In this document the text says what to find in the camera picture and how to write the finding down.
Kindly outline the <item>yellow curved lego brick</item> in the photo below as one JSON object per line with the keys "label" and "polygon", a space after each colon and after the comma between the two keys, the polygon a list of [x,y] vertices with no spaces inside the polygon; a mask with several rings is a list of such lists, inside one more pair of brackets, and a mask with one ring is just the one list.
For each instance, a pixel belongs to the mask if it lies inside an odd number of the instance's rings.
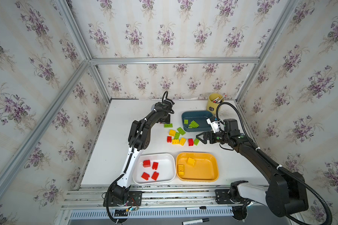
{"label": "yellow curved lego brick", "polygon": [[185,173],[184,165],[178,165],[177,171],[178,171],[178,176],[183,176]]}

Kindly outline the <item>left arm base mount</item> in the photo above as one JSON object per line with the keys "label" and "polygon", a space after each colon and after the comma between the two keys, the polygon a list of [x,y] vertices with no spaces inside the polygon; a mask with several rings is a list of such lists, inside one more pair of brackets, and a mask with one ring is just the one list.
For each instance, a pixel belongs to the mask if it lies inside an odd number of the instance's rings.
{"label": "left arm base mount", "polygon": [[130,212],[137,211],[141,206],[142,191],[124,191],[124,195],[116,197],[113,192],[102,194],[103,206],[107,215],[113,220],[124,220]]}

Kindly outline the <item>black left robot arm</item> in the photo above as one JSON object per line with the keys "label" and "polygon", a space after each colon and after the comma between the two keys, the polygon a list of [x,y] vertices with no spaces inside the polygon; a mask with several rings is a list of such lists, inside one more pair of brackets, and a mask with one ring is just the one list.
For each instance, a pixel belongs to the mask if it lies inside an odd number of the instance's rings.
{"label": "black left robot arm", "polygon": [[150,144],[151,129],[157,123],[169,124],[174,101],[168,98],[168,91],[165,91],[161,101],[154,104],[151,112],[139,121],[133,121],[128,136],[129,149],[125,164],[120,176],[115,179],[108,188],[105,195],[106,206],[110,202],[123,205],[129,198],[131,180],[134,168],[143,150]]}

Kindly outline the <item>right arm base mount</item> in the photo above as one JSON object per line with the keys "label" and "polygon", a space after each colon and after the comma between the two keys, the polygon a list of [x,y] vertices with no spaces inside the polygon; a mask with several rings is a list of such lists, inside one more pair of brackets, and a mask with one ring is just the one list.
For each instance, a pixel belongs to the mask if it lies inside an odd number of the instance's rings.
{"label": "right arm base mount", "polygon": [[241,206],[233,206],[232,213],[233,218],[237,221],[244,221],[248,215],[247,207],[250,205],[252,200],[243,198],[239,194],[239,184],[248,183],[248,181],[237,181],[231,183],[229,189],[216,189],[216,203],[217,204],[241,204]]}

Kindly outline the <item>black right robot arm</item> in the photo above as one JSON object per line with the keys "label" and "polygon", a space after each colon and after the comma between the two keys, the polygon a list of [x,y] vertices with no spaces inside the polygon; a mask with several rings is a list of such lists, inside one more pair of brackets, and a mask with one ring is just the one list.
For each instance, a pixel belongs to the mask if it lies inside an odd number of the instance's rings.
{"label": "black right robot arm", "polygon": [[270,158],[249,137],[243,119],[219,118],[219,113],[209,119],[211,131],[204,131],[196,136],[203,144],[227,144],[229,151],[236,151],[244,156],[266,179],[268,187],[253,185],[247,181],[233,182],[229,189],[232,202],[254,201],[267,206],[277,217],[287,217],[298,225],[303,222],[293,217],[294,214],[309,209],[307,193],[310,192],[322,205],[325,212],[324,225],[333,222],[328,203],[310,187],[299,172],[291,172]]}

